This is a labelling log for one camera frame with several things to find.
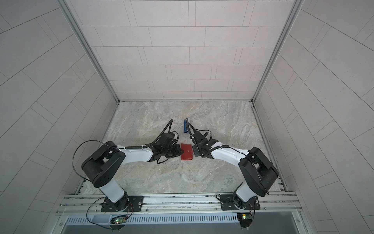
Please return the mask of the red card holder wallet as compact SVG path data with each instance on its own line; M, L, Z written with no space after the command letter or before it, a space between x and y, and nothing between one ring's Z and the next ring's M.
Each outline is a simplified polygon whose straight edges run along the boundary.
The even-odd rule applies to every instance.
M181 155L182 161L189 161L193 160L193 149L191 144L184 144L181 143L181 150L183 151L183 154Z

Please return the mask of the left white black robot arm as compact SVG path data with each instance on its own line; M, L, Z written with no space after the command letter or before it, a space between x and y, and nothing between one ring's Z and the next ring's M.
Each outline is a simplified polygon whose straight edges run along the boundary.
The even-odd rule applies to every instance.
M129 208L130 199L115 179L120 166L132 162L160 164L161 157L180 157L184 151L178 139L170 132L161 133L152 143L141 146L124 147L107 141L82 163L81 168L93 186L105 195L109 209L121 212Z

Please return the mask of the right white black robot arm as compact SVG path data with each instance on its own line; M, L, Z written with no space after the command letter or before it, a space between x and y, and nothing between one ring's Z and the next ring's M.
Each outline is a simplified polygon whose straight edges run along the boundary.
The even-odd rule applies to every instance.
M257 147L250 150L234 148L216 139L207 138L207 133L202 134L198 130L190 133L190 139L198 156L222 160L240 169L245 182L235 190L232 199L240 210L251 206L252 198L265 197L279 177L276 167Z

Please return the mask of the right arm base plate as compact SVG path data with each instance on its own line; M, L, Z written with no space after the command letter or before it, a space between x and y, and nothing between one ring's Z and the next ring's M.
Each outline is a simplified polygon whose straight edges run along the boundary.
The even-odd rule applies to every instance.
M220 201L223 211L240 211L240 210L260 210L258 197L254 196L248 201L241 200L237 195L217 194L216 198Z

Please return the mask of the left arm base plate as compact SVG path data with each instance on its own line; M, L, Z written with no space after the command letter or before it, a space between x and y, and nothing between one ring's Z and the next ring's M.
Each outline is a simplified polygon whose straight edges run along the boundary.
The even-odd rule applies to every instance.
M143 200L143 196L125 195L118 202L113 203L108 197L105 197L104 202L100 203L101 212L140 212Z

